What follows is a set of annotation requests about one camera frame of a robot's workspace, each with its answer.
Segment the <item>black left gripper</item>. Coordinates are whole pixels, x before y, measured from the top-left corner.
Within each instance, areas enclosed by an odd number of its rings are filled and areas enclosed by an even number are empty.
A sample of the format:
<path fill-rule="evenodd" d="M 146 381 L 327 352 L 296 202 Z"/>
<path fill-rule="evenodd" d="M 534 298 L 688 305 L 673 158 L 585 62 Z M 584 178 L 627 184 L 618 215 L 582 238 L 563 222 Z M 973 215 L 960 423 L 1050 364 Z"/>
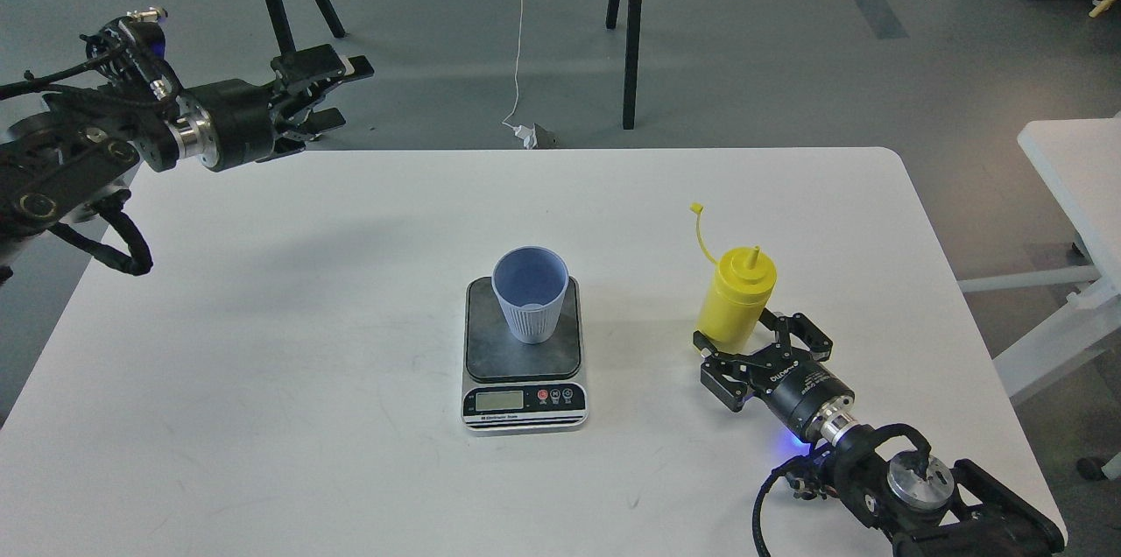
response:
<path fill-rule="evenodd" d="M 209 170 L 220 173 L 270 155 L 279 159 L 304 152 L 308 142 L 348 123 L 339 109 L 313 109 L 343 83 L 376 74 L 364 55 L 348 57 L 331 45 L 285 52 L 270 67 L 275 73 L 272 87 L 231 78 L 188 90 L 207 126 L 200 158 Z M 270 110 L 294 118 L 277 118 L 274 123 Z"/>

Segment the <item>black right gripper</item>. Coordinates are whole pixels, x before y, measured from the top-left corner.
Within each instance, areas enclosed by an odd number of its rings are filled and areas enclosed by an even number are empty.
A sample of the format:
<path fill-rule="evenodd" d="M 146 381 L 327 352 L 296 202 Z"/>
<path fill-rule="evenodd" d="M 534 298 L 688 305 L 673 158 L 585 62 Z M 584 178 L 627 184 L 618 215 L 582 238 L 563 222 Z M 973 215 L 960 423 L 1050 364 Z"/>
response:
<path fill-rule="evenodd" d="M 830 360 L 833 342 L 804 314 L 780 316 L 765 308 L 759 319 L 773 342 L 752 355 L 721 352 L 693 332 L 701 358 L 701 382 L 732 412 L 760 397 L 779 421 L 805 444 L 821 438 L 821 409 L 851 405 L 856 394 L 821 362 Z"/>

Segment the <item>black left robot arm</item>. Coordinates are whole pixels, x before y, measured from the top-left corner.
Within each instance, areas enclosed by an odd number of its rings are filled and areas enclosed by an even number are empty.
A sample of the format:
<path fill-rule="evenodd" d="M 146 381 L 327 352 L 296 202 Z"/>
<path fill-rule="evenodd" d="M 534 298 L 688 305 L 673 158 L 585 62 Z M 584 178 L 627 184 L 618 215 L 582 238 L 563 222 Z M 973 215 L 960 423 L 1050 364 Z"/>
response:
<path fill-rule="evenodd" d="M 148 273 L 152 254 L 124 213 L 126 174 L 198 159 L 213 173 L 302 152 L 344 126 L 326 95 L 376 73 L 362 55 L 323 45 L 272 59 L 275 78 L 188 89 L 165 58 L 160 7 L 129 11 L 84 38 L 87 58 L 59 73 L 3 86 L 3 99 L 40 94 L 43 113 L 13 123 L 1 147 L 3 279 L 45 233 L 111 269 Z"/>

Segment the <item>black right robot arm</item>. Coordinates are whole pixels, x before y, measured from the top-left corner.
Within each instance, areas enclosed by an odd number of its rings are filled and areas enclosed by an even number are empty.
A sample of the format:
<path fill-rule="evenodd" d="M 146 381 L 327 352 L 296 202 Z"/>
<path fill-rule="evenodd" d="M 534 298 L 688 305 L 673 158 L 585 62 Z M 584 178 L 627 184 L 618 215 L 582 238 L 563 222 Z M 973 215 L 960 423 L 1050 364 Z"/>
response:
<path fill-rule="evenodd" d="M 825 366 L 833 343 L 804 314 L 765 310 L 772 344 L 744 355 L 721 352 L 695 331 L 701 381 L 731 411 L 760 398 L 793 436 L 808 444 L 765 479 L 751 510 L 754 549 L 767 556 L 762 504 L 784 480 L 802 500 L 837 498 L 861 524 L 884 533 L 896 556 L 1054 556 L 1058 524 L 976 462 L 952 466 L 907 424 L 873 428 L 851 414 L 854 392 Z"/>

